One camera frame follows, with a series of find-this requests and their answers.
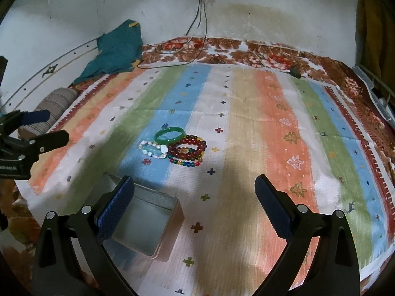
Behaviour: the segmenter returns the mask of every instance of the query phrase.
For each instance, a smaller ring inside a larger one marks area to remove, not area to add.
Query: green stripe
[[[371,228],[372,220],[368,213],[363,191],[359,182],[358,174],[354,163],[350,157],[341,135],[338,133],[332,119],[324,108],[318,95],[309,84],[301,79],[291,78],[295,87],[301,92],[302,101],[305,104],[307,113],[318,131],[317,138],[322,142],[325,154],[327,155],[329,166],[333,176],[337,179],[342,177],[344,183],[340,183],[340,203],[356,202],[355,210],[347,215],[351,232],[358,240],[355,241],[359,266],[362,268],[365,259],[368,262],[372,254]]]
[[[128,147],[147,126],[184,70],[185,66],[165,69],[139,96],[133,107],[125,112],[106,141],[84,161],[84,165],[80,166],[80,174],[72,179],[68,193],[70,199],[63,210],[64,214],[74,213],[81,208],[92,186],[104,172],[115,174]]]

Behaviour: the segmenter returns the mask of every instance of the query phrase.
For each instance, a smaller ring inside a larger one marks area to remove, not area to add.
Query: colorful striped rug
[[[167,126],[207,141],[199,167],[138,149]],[[333,85],[237,65],[136,69],[98,80],[55,129],[68,131],[70,143],[42,155],[29,182],[18,182],[39,222],[49,210],[76,212],[104,172],[179,198],[185,220],[167,262],[105,243],[141,296],[256,290],[285,246],[255,197],[260,174],[312,211],[344,210],[361,280],[374,281],[394,250],[394,186]],[[197,222],[203,229],[196,232]],[[316,245],[313,240],[295,286]]]

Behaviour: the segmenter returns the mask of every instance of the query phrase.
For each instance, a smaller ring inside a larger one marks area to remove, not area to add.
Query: beaded bracelet
[[[188,148],[188,147],[177,148],[177,146],[180,144],[195,145],[197,146],[197,148],[196,149]],[[202,138],[199,138],[198,136],[188,134],[185,136],[185,138],[182,138],[179,142],[170,144],[168,146],[169,153],[167,157],[170,159],[171,163],[175,163],[187,167],[195,167],[195,166],[199,166],[200,163],[203,161],[202,157],[204,155],[204,151],[206,150],[206,148],[207,148],[206,141],[204,141]],[[191,163],[186,161],[182,162],[181,160],[188,160],[188,161],[190,160],[192,162]]]
[[[147,146],[153,146],[155,149],[160,150],[161,155],[160,156],[155,155],[152,151],[147,150],[146,149]],[[139,149],[143,151],[144,155],[148,155],[150,157],[158,158],[158,159],[166,158],[166,153],[168,151],[168,148],[165,145],[160,145],[155,141],[144,141],[144,140],[140,142]]]

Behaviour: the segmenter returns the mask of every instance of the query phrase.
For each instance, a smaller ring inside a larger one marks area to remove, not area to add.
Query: red beaded bracelet
[[[189,144],[189,145],[195,145],[197,146],[196,149],[189,148],[189,152],[183,152],[181,151],[181,148],[177,148],[177,146],[181,144]],[[204,140],[198,140],[197,136],[194,136],[192,134],[187,134],[185,138],[182,138],[180,141],[175,142],[173,144],[170,144],[167,146],[169,149],[168,156],[178,158],[181,160],[201,160],[201,157],[203,156],[203,152],[206,150],[207,145],[206,141]]]

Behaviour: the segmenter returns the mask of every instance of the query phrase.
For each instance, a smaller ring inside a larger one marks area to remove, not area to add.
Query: teal cloth
[[[95,78],[101,74],[133,71],[132,63],[141,60],[143,41],[140,24],[126,20],[113,31],[97,39],[99,54],[89,62],[73,84]]]

